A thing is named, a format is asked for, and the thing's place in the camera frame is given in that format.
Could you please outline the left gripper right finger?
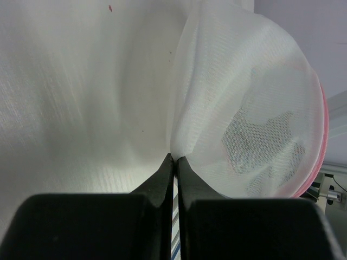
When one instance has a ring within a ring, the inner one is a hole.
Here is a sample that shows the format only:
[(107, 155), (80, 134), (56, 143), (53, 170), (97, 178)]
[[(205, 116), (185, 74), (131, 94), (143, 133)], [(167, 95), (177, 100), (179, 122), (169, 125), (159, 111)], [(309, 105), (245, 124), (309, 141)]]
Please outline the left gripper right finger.
[(177, 162), (182, 259), (343, 259), (326, 217), (306, 199), (227, 199)]

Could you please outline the white mesh pink-zipper laundry bag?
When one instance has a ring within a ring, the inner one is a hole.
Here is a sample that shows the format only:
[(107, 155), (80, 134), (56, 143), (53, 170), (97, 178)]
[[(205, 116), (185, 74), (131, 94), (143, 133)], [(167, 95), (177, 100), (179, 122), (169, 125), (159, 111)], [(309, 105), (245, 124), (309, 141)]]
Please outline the white mesh pink-zipper laundry bag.
[(174, 159), (230, 198), (302, 195), (327, 147), (318, 76), (282, 27), (231, 1), (198, 1), (176, 50), (168, 142)]

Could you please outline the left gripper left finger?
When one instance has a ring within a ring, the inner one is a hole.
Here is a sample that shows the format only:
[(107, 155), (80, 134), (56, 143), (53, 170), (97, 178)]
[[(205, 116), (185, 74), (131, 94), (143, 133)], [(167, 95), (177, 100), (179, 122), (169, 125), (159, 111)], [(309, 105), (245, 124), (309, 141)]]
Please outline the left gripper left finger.
[(37, 194), (17, 209), (1, 259), (170, 259), (174, 161), (130, 193)]

